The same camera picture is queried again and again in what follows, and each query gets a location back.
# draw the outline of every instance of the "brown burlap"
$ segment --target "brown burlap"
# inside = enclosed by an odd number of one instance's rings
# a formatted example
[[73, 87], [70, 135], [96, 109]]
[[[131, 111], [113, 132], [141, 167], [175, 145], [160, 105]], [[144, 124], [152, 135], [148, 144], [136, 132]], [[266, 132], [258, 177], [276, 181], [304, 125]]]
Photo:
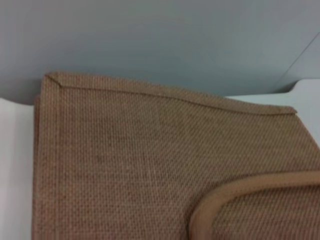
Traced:
[[[291, 107], [50, 73], [35, 110], [34, 240], [187, 239], [193, 210], [216, 187], [320, 170]], [[212, 219], [212, 237], [317, 239], [319, 203], [316, 186], [240, 196]]]

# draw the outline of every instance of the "folded edge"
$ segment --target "folded edge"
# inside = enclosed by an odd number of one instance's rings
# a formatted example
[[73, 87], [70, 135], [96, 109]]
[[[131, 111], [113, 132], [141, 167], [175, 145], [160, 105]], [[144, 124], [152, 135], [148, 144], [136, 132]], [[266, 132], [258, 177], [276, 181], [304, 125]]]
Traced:
[[133, 81], [119, 77], [90, 75], [83, 73], [52, 72], [44, 76], [61, 88], [106, 90], [127, 94], [140, 94], [180, 100], [216, 109], [255, 115], [296, 114], [290, 106], [275, 106], [248, 103], [222, 96], [185, 90], [148, 82]]

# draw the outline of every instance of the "gray background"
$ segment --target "gray background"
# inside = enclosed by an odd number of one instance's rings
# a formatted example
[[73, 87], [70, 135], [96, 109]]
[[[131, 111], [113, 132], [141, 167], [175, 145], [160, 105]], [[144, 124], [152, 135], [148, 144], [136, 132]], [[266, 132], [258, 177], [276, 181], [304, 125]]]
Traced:
[[46, 72], [218, 95], [320, 78], [319, 0], [0, 0], [0, 98], [32, 104]]

